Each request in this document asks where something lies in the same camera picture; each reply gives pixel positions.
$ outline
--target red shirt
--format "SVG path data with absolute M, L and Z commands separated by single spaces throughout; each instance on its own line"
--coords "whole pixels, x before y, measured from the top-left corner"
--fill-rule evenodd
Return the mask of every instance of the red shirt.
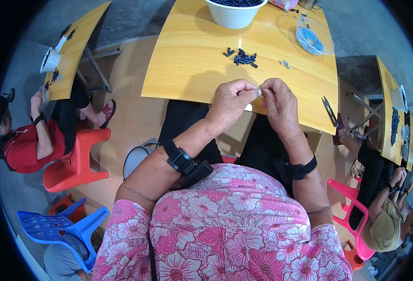
M 38 171 L 47 163 L 64 156 L 64 135 L 58 128 L 55 120 L 47 121 L 47 129 L 51 136 L 54 152 L 43 159 L 37 159 L 38 133 L 34 125 L 27 125 L 17 129 L 18 135 L 8 140 L 3 152 L 8 165 L 20 174 L 29 174 Z

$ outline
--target sandal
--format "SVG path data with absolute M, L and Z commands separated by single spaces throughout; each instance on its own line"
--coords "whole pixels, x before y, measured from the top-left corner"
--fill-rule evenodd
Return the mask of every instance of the sandal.
M 334 145 L 341 145 L 342 143 L 339 141 L 339 130 L 344 129 L 344 121 L 342 121 L 342 116 L 338 113 L 338 127 L 336 128 L 336 135 L 333 136 L 333 143 Z
M 111 100 L 113 102 L 113 108 L 108 107 L 108 103 L 105 105 L 105 107 L 102 109 L 102 112 L 105 114 L 105 123 L 100 126 L 101 129 L 104 129 L 108 126 L 108 123 L 111 120 L 111 117 L 113 117 L 114 113 L 116 112 L 116 102 L 114 99 Z

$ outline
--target scissors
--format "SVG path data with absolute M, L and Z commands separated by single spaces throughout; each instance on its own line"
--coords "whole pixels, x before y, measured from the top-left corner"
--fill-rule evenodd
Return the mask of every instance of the scissors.
M 329 102 L 328 102 L 328 100 L 325 96 L 323 96 L 322 102 L 323 102 L 323 105 L 325 106 L 326 112 L 328 112 L 328 116 L 331 119 L 331 122 L 333 123 L 333 126 L 337 128 L 338 127 L 338 120 L 336 119 L 336 115 L 334 115 L 333 109 L 331 108 L 331 105 L 329 104 Z

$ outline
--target yellow shirt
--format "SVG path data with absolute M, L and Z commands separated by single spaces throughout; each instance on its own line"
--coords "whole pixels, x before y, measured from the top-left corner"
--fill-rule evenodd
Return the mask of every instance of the yellow shirt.
M 361 236 L 365 244 L 377 252 L 395 250 L 400 240 L 400 226 L 403 217 L 394 203 L 386 198 L 382 206 L 383 211 L 372 222 L 369 218 Z

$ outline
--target plastic bag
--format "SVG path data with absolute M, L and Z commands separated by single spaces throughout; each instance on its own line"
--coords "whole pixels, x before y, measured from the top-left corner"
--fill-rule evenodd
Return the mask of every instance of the plastic bag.
M 40 106 L 40 108 L 39 108 L 39 110 L 40 110 L 40 112 L 41 112 L 41 111 L 43 111 L 43 110 L 46 108 L 46 106 L 49 104 L 49 91 L 48 91 L 47 89 L 44 89 L 43 86 L 41 86 L 41 87 L 39 88 L 39 92 L 40 92 L 41 94 L 43 94 L 43 95 L 42 95 L 41 106 Z

